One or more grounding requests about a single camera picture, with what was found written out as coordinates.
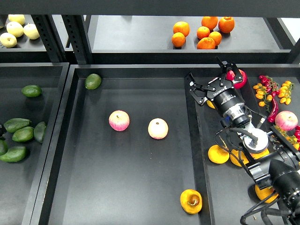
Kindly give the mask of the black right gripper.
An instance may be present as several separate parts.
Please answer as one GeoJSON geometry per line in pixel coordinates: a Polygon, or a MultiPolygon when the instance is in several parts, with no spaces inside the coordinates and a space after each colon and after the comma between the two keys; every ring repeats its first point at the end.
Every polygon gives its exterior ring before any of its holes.
{"type": "Polygon", "coordinates": [[[235,89],[243,87],[243,71],[234,62],[221,61],[219,57],[216,60],[222,69],[221,77],[204,85],[198,84],[190,72],[186,75],[186,90],[198,105],[209,100],[221,116],[230,116],[244,107],[245,101],[235,89]]]}

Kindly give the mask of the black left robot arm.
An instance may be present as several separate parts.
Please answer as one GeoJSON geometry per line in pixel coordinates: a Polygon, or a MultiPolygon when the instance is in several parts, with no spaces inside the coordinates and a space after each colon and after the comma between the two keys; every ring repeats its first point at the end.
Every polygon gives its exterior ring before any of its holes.
{"type": "Polygon", "coordinates": [[[4,134],[7,132],[4,125],[0,124],[0,139],[3,138],[4,134]]]}

